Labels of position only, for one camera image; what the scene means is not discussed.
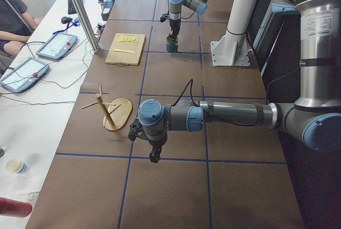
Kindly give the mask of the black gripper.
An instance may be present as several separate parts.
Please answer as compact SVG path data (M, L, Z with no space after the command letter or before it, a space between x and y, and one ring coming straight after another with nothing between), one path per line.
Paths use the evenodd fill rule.
M177 20L170 19L169 25L171 27L170 36L172 38L177 38L178 34L179 34L180 27L181 27L181 20L180 19L177 19Z
M161 139L159 140L149 140L150 145L153 147L153 149L162 150L162 146L167 142L167 136L164 135ZM158 163L160 160L160 154L158 151L155 153L153 151L150 152L149 154L150 161L154 161L154 163Z

